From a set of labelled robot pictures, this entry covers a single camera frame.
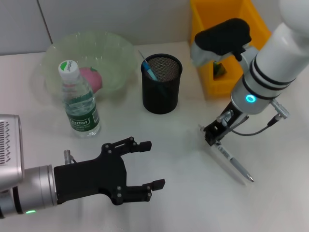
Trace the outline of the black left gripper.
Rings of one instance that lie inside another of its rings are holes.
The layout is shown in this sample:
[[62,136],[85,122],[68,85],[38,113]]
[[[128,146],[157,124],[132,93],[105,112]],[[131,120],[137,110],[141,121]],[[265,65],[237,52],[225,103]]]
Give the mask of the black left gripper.
[[151,147],[150,141],[138,144],[129,137],[104,144],[95,159],[55,167],[57,203],[96,194],[108,196],[114,205],[150,201],[153,191],[163,189],[165,179],[126,187],[126,169],[121,156],[147,152]]

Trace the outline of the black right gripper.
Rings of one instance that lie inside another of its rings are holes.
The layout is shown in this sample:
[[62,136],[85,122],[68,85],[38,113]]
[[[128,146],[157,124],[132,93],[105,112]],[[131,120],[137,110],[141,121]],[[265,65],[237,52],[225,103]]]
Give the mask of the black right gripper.
[[205,132],[205,141],[212,146],[218,142],[220,142],[229,131],[227,127],[232,127],[239,123],[246,116],[245,113],[238,110],[232,102],[228,104],[228,106],[222,111],[221,114],[224,114],[228,111],[232,111],[231,118],[227,121],[227,125],[224,126],[221,122],[218,122],[217,119],[214,120],[210,125],[204,128]]

